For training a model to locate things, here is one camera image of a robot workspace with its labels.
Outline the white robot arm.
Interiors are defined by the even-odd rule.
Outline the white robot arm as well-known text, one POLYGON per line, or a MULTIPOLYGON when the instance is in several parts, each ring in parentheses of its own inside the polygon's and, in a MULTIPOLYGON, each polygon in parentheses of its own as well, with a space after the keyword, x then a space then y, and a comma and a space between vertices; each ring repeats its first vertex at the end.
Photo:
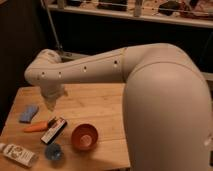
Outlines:
POLYGON ((122 113, 132 171, 208 171, 211 93, 199 68, 168 43, 123 47, 62 62, 42 50, 24 73, 55 100, 67 83, 124 84, 122 113))

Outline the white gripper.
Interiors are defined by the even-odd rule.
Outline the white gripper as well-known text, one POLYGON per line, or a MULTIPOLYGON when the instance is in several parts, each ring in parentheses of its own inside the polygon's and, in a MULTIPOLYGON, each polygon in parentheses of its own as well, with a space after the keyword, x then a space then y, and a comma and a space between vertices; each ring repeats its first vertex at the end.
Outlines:
POLYGON ((53 111, 56 100, 64 94, 64 87, 61 84, 47 85, 40 88, 42 97, 46 100, 46 106, 53 111))

